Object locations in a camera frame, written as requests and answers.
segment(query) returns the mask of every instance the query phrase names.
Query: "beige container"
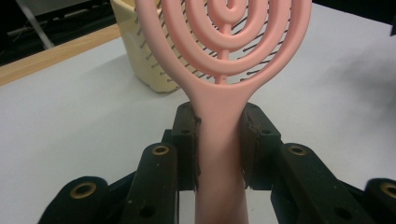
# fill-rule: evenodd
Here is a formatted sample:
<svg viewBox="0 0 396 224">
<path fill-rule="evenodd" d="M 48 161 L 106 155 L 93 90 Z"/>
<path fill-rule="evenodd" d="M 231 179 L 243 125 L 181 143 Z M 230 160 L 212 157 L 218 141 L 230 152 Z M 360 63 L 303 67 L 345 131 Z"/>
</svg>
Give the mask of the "beige container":
<svg viewBox="0 0 396 224">
<path fill-rule="evenodd" d="M 117 24 L 120 27 L 122 41 L 127 51 L 129 61 L 134 73 L 156 92 L 169 92 L 178 89 L 178 85 L 173 81 L 158 62 L 153 57 L 149 46 L 146 44 L 145 37 L 140 28 L 137 14 L 134 12 L 134 0 L 111 0 Z"/>
</svg>

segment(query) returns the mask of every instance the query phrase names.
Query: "white table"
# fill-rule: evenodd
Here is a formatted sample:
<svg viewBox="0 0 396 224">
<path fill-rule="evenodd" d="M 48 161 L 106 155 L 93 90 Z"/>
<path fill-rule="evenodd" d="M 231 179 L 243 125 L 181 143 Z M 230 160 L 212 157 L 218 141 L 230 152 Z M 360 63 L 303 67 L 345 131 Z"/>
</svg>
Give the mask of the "white table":
<svg viewBox="0 0 396 224">
<path fill-rule="evenodd" d="M 314 6 L 301 49 L 250 102 L 284 142 L 311 147 L 363 189 L 396 179 L 396 39 L 390 27 Z M 0 223 L 35 223 L 57 192 L 84 175 L 109 184 L 172 127 L 183 91 L 157 94 L 128 63 L 120 38 L 0 88 Z M 276 223 L 269 192 L 248 191 L 251 223 Z M 193 221 L 181 194 L 180 223 Z"/>
</svg>

